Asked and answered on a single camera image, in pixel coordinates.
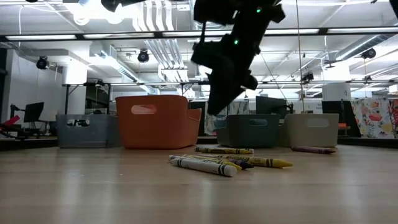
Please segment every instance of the gray plastic bin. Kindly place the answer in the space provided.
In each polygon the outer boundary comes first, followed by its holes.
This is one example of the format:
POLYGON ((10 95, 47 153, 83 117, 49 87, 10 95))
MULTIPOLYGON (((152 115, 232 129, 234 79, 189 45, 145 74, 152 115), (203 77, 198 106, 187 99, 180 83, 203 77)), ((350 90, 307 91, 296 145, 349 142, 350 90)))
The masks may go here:
POLYGON ((277 143, 279 115, 229 115, 226 128, 216 129, 218 144, 238 148, 273 147, 277 143))
POLYGON ((106 114, 59 114, 57 115, 58 146, 117 147, 120 146, 118 117, 106 114), (68 121, 88 120, 89 126, 68 126, 68 121))

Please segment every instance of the white crayon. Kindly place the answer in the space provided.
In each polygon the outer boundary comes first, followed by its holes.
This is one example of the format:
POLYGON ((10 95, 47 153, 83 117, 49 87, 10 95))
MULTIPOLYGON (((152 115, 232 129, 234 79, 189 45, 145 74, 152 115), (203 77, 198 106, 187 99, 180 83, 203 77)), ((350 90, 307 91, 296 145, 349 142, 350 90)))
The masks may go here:
POLYGON ((229 165, 219 165, 214 163, 207 163, 202 161, 195 161, 191 159, 172 159, 170 161, 174 166, 183 167, 187 169, 199 170, 209 172, 212 174, 223 175, 226 177, 234 177, 238 170, 229 165))

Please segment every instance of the white column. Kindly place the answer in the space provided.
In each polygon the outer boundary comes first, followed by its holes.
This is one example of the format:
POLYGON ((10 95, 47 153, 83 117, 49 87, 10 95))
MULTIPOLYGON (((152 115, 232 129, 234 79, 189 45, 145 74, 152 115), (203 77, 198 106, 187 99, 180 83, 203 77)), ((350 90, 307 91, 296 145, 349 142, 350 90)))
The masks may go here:
MULTIPOLYGON (((80 62, 72 62, 63 68, 64 84, 82 84, 87 81, 87 67, 80 62)), ((84 114, 86 106, 86 87, 79 86, 69 94, 68 114, 84 114)))
MULTIPOLYGON (((325 80, 350 80, 349 65, 345 62, 333 64, 334 68, 323 70, 325 80)), ((349 83, 326 84, 322 88, 323 101, 351 100, 349 83)))

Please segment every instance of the bin handle cutout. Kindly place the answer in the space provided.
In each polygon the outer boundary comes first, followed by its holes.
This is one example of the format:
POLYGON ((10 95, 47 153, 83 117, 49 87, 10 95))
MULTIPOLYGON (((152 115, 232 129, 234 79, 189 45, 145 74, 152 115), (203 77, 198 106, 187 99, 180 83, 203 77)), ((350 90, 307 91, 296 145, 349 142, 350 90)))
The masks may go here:
POLYGON ((250 119, 249 125, 251 126, 267 126, 268 121, 264 119, 250 119))
POLYGON ((89 127, 89 119, 69 119, 67 121, 67 126, 69 127, 89 127))
POLYGON ((139 114, 155 114, 157 108, 155 105, 134 105, 131 108, 131 113, 135 115, 139 114))
POLYGON ((327 128, 329 127, 329 120, 322 118, 312 118, 307 120, 309 128, 327 128))

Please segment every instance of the black stand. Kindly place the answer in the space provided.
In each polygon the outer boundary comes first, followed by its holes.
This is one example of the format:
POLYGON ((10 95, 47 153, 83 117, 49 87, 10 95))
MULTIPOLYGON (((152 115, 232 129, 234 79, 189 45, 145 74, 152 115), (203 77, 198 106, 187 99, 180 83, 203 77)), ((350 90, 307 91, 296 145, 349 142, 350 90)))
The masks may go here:
MULTIPOLYGON (((110 83, 103 83, 103 82, 97 82, 97 83, 84 83, 81 86, 97 86, 97 85, 101 85, 101 86, 108 86, 108 104, 106 105, 106 114, 109 114, 109 104, 111 102, 111 91, 112 91, 112 87, 110 83)), ((65 97, 65 114, 68 114, 68 104, 69 104, 69 95, 73 93, 73 91, 76 90, 76 88, 78 88, 80 85, 76 85, 74 87, 74 89, 69 92, 69 89, 71 87, 71 84, 66 84, 64 85, 67 88, 67 95, 65 97)))

